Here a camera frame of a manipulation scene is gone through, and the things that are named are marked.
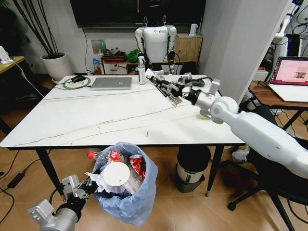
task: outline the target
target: white flower pot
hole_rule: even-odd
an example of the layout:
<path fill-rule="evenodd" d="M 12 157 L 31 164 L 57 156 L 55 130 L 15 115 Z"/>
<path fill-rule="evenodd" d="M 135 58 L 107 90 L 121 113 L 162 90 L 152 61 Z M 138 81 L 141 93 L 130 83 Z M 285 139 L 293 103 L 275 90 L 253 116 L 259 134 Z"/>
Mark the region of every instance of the white flower pot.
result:
<path fill-rule="evenodd" d="M 59 53 L 62 55 L 60 58 L 47 59 L 47 55 L 41 56 L 41 60 L 44 63 L 48 74 L 52 78 L 54 83 L 58 83 L 63 77 L 72 75 L 72 68 L 69 64 L 68 58 L 65 53 Z"/>

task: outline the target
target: spray bottle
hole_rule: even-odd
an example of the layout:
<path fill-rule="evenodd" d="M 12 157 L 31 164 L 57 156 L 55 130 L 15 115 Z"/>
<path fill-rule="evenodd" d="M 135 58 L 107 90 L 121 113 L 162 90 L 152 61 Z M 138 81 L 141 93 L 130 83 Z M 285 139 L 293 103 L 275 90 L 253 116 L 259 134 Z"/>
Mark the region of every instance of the spray bottle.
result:
<path fill-rule="evenodd" d="M 145 84 L 146 77 L 145 77 L 145 65 L 143 62 L 145 62 L 145 59 L 143 56 L 139 56 L 139 65 L 138 65 L 138 73 L 139 73 L 139 84 Z"/>

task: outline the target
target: trash can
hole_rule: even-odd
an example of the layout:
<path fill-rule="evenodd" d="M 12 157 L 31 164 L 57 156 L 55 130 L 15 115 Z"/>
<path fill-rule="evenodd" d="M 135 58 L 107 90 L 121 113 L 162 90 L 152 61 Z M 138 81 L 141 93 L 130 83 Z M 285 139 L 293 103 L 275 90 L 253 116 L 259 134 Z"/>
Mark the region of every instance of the trash can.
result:
<path fill-rule="evenodd" d="M 136 226 L 142 225 L 150 216 L 154 204 L 158 169 L 154 162 L 138 146 L 119 142 L 103 150 L 97 159 L 93 172 L 101 169 L 109 151 L 120 152 L 121 155 L 133 156 L 142 155 L 145 161 L 145 178 L 140 188 L 125 198 L 112 196 L 104 192 L 96 192 L 95 197 L 100 203 L 101 208 L 111 216 L 129 224 Z"/>
<path fill-rule="evenodd" d="M 204 180 L 211 152 L 205 145 L 186 145 L 179 148 L 176 165 L 176 185 L 182 193 L 195 190 Z"/>

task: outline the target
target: chair wheel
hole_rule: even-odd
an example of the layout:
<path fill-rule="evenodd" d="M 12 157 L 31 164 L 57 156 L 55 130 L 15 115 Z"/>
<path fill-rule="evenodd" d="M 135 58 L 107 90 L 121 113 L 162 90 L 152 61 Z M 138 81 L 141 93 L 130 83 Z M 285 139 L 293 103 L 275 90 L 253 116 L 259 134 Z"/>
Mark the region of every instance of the chair wheel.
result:
<path fill-rule="evenodd" d="M 223 161 L 223 162 L 220 163 L 220 167 L 223 168 L 223 169 L 227 168 L 227 166 L 228 166 L 227 161 Z"/>
<path fill-rule="evenodd" d="M 236 209 L 236 204 L 233 202 L 230 202 L 227 206 L 227 208 L 231 211 L 234 211 Z"/>

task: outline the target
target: laptop screen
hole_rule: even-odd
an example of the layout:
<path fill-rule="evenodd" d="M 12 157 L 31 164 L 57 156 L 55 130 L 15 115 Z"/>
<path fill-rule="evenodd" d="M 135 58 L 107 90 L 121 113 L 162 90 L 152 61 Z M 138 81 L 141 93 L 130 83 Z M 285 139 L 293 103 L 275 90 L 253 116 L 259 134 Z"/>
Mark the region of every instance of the laptop screen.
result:
<path fill-rule="evenodd" d="M 272 84 L 308 86 L 308 59 L 280 57 L 277 61 Z"/>

